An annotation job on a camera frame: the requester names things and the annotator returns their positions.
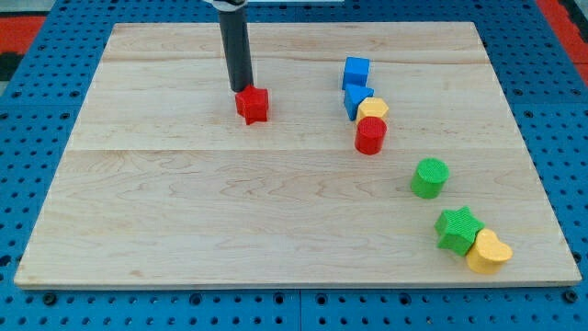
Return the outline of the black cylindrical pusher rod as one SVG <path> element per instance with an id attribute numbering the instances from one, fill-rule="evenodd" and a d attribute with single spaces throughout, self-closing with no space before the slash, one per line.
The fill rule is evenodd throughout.
<path id="1" fill-rule="evenodd" d="M 254 82 L 246 8 L 219 11 L 219 20 L 231 90 L 241 92 Z"/>

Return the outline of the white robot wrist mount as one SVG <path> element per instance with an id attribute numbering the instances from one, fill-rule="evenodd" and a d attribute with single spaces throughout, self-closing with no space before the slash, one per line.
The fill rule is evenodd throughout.
<path id="1" fill-rule="evenodd" d="M 219 11 L 236 11 L 246 6 L 247 0 L 203 0 Z"/>

